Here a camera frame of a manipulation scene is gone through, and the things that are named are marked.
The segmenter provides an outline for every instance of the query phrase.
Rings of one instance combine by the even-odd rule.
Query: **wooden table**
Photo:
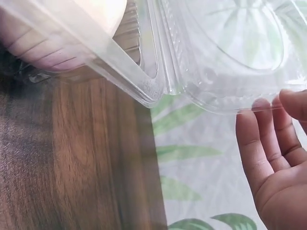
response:
[[[167,229],[149,110],[103,79],[2,80],[0,229]]]

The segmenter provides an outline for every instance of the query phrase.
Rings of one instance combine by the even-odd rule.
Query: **hand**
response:
[[[307,152],[291,117],[307,132],[307,92],[281,91],[237,115],[236,138],[256,209],[269,230],[307,229]]]

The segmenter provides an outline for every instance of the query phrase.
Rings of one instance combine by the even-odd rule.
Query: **plastic clamshell container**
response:
[[[306,88],[307,0],[128,0],[114,37],[76,0],[0,7],[149,108],[181,93],[208,111],[236,113]],[[73,68],[46,70],[88,80]]]

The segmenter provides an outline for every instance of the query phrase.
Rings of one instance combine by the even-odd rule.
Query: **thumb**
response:
[[[307,121],[307,91],[293,92],[291,90],[281,90],[279,94],[280,102],[285,111],[294,119]]]

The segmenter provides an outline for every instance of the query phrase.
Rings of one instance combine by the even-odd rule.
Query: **finger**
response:
[[[272,102],[273,107],[281,105],[279,97]],[[307,160],[307,153],[302,148],[292,118],[283,107],[273,110],[275,133],[278,139],[279,148],[282,155],[287,159],[289,164],[294,167]]]
[[[290,168],[290,164],[283,157],[278,145],[271,104],[265,99],[259,99],[254,102],[253,110],[254,108],[258,110],[258,112],[254,113],[258,122],[260,140],[268,162],[275,172]]]
[[[279,98],[285,111],[291,117],[299,121],[307,121],[307,91],[282,90]]]
[[[262,147],[256,116],[242,111],[236,117],[236,138],[243,169],[255,196],[267,178],[274,173]]]

